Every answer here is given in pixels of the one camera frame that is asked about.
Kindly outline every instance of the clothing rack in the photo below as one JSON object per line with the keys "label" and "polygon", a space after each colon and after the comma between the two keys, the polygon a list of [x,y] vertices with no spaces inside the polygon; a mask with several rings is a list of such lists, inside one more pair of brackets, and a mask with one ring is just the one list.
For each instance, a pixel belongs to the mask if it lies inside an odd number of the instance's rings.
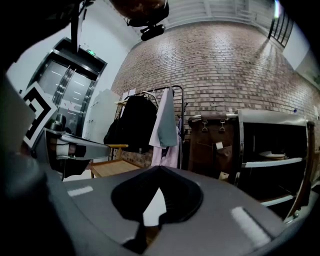
{"label": "clothing rack", "polygon": [[[164,90],[164,89],[168,89],[170,86],[165,86],[165,87],[159,87],[159,88],[156,88],[156,89],[151,89],[151,90],[147,90],[145,92],[148,92],[148,93],[153,93],[155,91],[160,91],[160,90]],[[182,131],[181,131],[181,140],[184,141],[184,124],[185,124],[185,91],[184,89],[180,86],[180,85],[172,85],[171,86],[172,88],[179,88],[181,89],[182,91],[182,97],[181,97],[181,101],[182,101],[182,108],[181,108],[181,120],[182,120]],[[126,100],[127,98],[131,97],[131,96],[139,96],[140,95],[140,92],[139,93],[136,93],[136,94],[132,94],[130,96],[127,96],[124,100]]]}

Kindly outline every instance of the door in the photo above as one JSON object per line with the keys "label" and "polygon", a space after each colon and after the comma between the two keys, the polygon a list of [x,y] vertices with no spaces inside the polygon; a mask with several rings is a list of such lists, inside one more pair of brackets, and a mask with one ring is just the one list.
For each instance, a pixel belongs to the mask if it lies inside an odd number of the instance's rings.
{"label": "door", "polygon": [[76,65],[64,65],[50,60],[38,80],[48,98],[56,105],[57,113],[66,118],[66,132],[82,136],[85,109],[96,77]]}

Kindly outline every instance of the green exit sign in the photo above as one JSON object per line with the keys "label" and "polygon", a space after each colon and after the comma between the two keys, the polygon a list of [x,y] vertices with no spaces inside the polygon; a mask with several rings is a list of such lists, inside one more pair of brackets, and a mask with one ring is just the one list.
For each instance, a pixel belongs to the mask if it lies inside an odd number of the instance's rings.
{"label": "green exit sign", "polygon": [[87,50],[87,52],[90,53],[92,56],[96,55],[92,50]]}

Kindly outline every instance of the shelf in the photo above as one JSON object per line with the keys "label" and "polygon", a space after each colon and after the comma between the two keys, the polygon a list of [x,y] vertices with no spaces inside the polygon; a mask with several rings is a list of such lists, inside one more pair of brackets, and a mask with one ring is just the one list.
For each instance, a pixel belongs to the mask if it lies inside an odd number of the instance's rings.
{"label": "shelf", "polygon": [[242,164],[243,168],[259,168],[259,167],[272,167],[272,166],[283,166],[301,162],[302,157],[290,158],[285,160],[275,161],[258,161],[258,162],[246,162]]}
{"label": "shelf", "polygon": [[283,196],[283,197],[280,197],[280,198],[277,198],[277,199],[261,202],[261,204],[263,206],[265,206],[265,207],[274,206],[274,205],[281,204],[283,202],[289,201],[289,200],[291,200],[293,198],[294,198],[294,196],[289,194],[289,195],[286,195],[286,196]]}

